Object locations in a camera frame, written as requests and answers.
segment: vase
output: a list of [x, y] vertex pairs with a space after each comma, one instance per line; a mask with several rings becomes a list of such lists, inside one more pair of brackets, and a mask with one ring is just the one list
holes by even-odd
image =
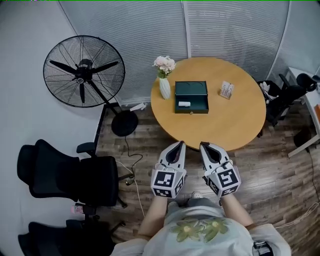
[[160, 87], [160, 92], [162, 94], [162, 97], [167, 100], [170, 98], [171, 94], [171, 89], [170, 89], [170, 84], [167, 78], [160, 78], [159, 77], [159, 87]]

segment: pants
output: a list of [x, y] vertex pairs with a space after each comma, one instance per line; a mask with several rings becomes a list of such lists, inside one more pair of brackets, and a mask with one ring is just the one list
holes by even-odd
[[176, 201], [170, 202], [168, 205], [167, 215], [170, 215], [170, 214], [174, 213], [175, 211], [180, 210], [180, 208], [187, 208], [187, 207], [194, 207], [194, 206], [208, 206], [208, 207], [220, 209], [219, 205], [215, 204], [214, 202], [212, 202], [208, 198], [190, 198], [186, 202], [185, 207], [179, 207], [179, 205], [177, 204]]

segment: forearm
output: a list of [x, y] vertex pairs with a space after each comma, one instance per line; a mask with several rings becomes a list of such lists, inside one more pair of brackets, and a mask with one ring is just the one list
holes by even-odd
[[151, 239], [164, 226], [168, 199], [166, 197], [155, 196], [151, 206], [146, 213], [137, 237]]
[[254, 221], [233, 194], [221, 197], [225, 216], [239, 222], [247, 229], [254, 226]]

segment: flower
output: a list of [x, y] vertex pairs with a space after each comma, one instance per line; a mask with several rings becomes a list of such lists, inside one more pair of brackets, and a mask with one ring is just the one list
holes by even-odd
[[202, 225], [199, 225], [199, 221], [178, 221], [177, 226], [174, 226], [170, 229], [172, 233], [178, 233], [176, 236], [177, 242], [182, 242], [186, 238], [190, 238], [194, 241], [200, 241], [199, 233], [205, 228]]
[[206, 224], [205, 229], [202, 231], [204, 236], [204, 241], [207, 243], [215, 238], [215, 236], [220, 232], [225, 234], [228, 231], [228, 227], [224, 223], [224, 219], [214, 218], [203, 220]]
[[176, 62], [169, 56], [159, 56], [153, 63], [154, 67], [158, 68], [158, 77], [166, 78], [176, 67]]

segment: black pedestal fan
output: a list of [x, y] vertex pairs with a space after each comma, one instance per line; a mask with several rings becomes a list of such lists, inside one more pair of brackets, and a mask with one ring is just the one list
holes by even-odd
[[64, 104], [79, 108], [107, 104], [115, 114], [111, 128], [118, 136], [131, 134], [138, 125], [134, 112], [117, 112], [109, 103], [121, 89], [125, 73], [119, 52], [90, 35], [73, 36], [58, 43], [43, 66], [46, 86]]

